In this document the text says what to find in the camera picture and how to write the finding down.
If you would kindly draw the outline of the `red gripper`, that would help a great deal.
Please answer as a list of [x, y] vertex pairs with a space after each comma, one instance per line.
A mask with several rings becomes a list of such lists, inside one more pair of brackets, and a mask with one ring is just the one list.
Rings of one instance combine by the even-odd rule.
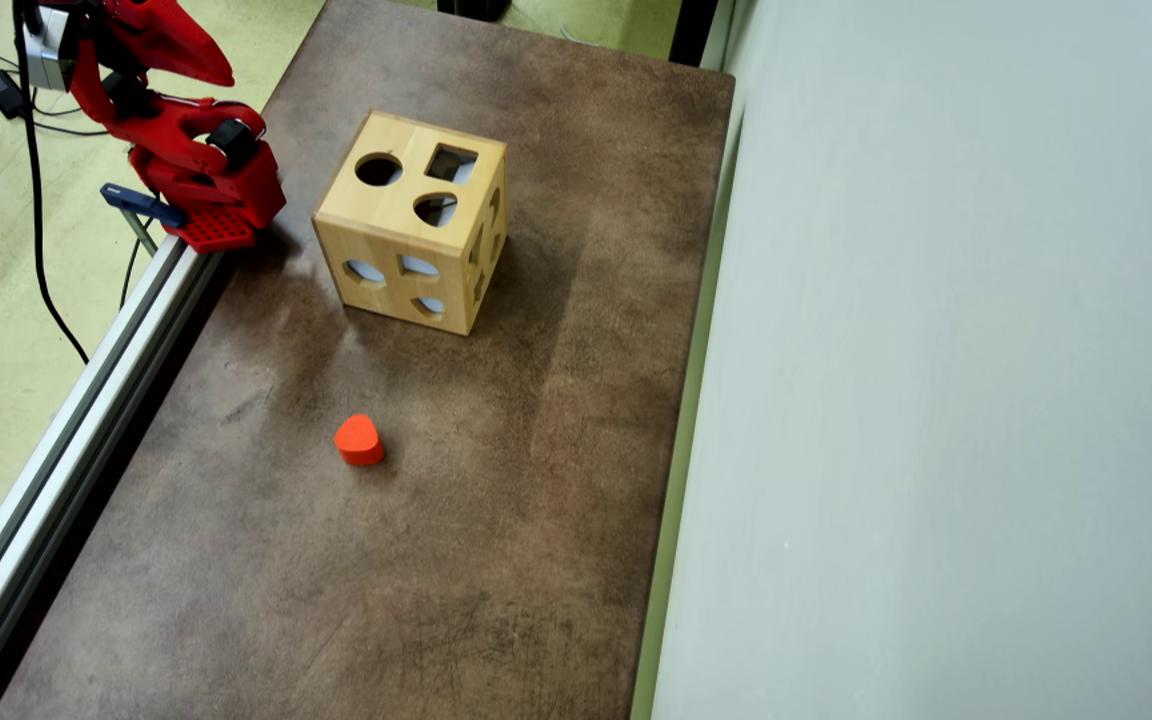
[[70, 94], [116, 138], [145, 138], [147, 68], [234, 85], [219, 45], [179, 1], [77, 1], [68, 8]]

